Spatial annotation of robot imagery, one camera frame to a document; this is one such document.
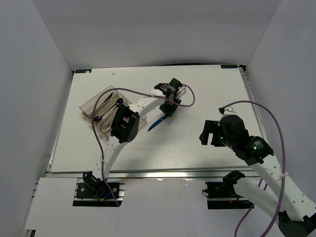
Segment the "blue metallic knife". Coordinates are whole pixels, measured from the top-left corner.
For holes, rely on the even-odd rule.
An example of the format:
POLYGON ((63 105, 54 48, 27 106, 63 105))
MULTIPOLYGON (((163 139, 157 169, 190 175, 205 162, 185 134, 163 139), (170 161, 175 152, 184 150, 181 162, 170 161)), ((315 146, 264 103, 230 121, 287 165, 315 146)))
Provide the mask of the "blue metallic knife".
POLYGON ((148 132, 150 132, 152 129, 154 129, 156 126, 158 126, 161 122, 163 122, 166 118, 168 118, 169 115, 166 114, 163 117, 159 118, 157 121, 155 121, 149 128, 148 132))

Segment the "black round spoon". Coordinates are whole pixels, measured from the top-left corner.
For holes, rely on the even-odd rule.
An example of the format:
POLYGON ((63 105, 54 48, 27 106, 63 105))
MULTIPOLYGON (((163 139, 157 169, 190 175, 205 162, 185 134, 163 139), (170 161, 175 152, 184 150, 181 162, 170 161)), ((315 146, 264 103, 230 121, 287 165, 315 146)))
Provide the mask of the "black round spoon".
POLYGON ((112 113, 115 109, 118 108, 121 104, 124 103, 124 100, 122 98, 119 98, 116 103, 110 108, 110 113, 112 113))

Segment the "black long spoon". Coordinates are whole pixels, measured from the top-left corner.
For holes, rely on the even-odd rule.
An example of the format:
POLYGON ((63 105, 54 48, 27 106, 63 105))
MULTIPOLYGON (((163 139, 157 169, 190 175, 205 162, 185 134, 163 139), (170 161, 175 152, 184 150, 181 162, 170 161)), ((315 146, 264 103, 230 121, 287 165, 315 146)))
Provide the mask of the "black long spoon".
POLYGON ((101 120, 103 120, 106 116, 108 116, 110 113, 110 110, 104 112, 102 115, 99 115, 99 116, 95 116, 93 121, 94 122, 100 122, 101 120))

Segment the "black knife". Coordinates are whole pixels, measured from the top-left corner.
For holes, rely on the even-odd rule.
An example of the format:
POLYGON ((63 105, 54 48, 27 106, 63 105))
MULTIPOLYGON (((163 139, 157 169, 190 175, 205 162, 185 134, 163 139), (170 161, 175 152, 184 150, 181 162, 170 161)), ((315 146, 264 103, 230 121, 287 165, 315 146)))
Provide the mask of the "black knife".
POLYGON ((103 104, 107 103, 107 101, 111 100, 116 94, 118 93, 117 90, 113 90, 113 91, 110 91, 106 94, 104 94, 100 101, 98 102, 98 106, 102 106, 103 104))

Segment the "pink handled fork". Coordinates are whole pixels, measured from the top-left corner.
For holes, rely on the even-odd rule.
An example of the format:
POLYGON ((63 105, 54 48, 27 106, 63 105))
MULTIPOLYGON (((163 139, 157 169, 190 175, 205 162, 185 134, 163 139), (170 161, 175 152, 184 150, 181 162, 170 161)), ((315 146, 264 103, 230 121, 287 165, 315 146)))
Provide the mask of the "pink handled fork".
POLYGON ((112 126, 112 121, 109 122, 108 124, 104 124, 104 126, 102 127, 102 131, 104 133, 108 133, 109 131, 111 131, 111 126, 112 126))

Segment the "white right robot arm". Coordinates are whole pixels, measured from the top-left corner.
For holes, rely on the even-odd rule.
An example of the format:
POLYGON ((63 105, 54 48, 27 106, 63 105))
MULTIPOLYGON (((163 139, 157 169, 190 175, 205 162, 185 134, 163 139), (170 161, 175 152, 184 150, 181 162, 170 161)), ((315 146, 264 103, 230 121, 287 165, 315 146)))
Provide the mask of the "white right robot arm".
POLYGON ((238 170, 223 177, 223 192, 241 196, 270 217, 277 214, 277 225, 286 237, 307 237, 316 229, 316 204, 281 170, 269 144, 259 136, 250 136, 237 115, 222 116, 220 121, 206 120, 199 136, 202 145, 230 148, 266 182, 274 195, 254 185, 238 170))

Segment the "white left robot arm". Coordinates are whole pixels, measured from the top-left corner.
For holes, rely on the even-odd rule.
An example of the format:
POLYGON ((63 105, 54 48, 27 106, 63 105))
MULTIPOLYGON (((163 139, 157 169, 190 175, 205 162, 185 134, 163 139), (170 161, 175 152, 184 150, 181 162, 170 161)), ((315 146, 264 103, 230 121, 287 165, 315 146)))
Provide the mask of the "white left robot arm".
POLYGON ((123 147, 137 136, 140 119, 156 107, 159 107, 167 117, 172 116, 177 107, 181 106, 181 97, 186 93, 187 87, 187 85, 173 78, 170 83, 157 84, 148 94, 121 88, 120 90, 142 95, 143 98, 130 105, 125 105, 121 98, 117 100, 115 103, 117 111, 110 126, 111 134, 106 148, 103 148, 98 138, 95 125, 100 123, 104 116, 98 114, 100 108, 112 98, 112 95, 110 94, 102 103, 99 103, 99 101, 105 94, 112 93, 118 88, 109 88, 97 97, 88 117, 91 120, 92 130, 101 150, 101 178, 95 177, 92 170, 83 174, 83 182, 87 187, 87 191, 93 197, 98 198, 106 193, 115 196, 107 183, 108 175, 123 147))

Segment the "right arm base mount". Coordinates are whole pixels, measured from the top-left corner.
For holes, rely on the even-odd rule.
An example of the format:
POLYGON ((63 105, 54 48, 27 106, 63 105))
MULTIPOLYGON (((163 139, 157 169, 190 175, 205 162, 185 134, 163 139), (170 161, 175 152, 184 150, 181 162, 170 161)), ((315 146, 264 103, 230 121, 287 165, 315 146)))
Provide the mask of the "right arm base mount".
POLYGON ((234 170, 223 177, 222 182, 207 182, 202 192, 207 197, 209 210, 249 209, 252 203, 244 197, 237 195, 234 185, 245 175, 234 170))

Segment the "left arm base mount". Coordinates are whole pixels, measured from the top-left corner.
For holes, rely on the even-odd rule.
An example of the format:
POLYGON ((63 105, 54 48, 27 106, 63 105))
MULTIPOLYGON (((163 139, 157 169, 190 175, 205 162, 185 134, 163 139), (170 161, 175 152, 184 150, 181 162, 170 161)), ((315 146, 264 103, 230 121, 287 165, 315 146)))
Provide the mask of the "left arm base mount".
POLYGON ((114 200, 110 189, 104 182, 97 191, 93 191, 83 181, 77 183, 73 206, 77 207, 119 207, 123 201, 125 184, 124 183, 108 183, 118 202, 114 200))

